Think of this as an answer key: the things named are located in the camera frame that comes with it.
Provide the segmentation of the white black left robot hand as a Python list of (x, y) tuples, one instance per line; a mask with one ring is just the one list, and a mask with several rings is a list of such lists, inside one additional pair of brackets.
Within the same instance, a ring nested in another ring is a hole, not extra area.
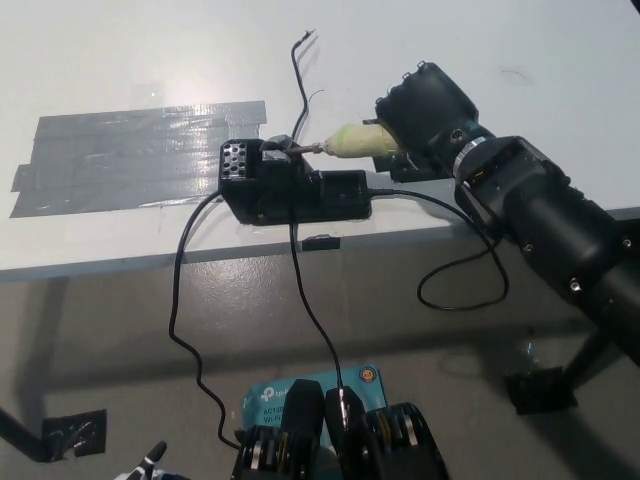
[(158, 442), (136, 467), (130, 472), (119, 474), (115, 480), (188, 480), (188, 477), (158, 467), (166, 449), (165, 441)]

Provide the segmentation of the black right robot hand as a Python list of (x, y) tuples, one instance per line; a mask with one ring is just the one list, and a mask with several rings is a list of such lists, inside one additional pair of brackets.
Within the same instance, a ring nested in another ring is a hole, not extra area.
[(493, 134), (461, 88), (431, 62), (403, 76), (376, 101), (379, 123), (401, 150), (437, 164), (451, 175), (457, 155), (471, 141)]

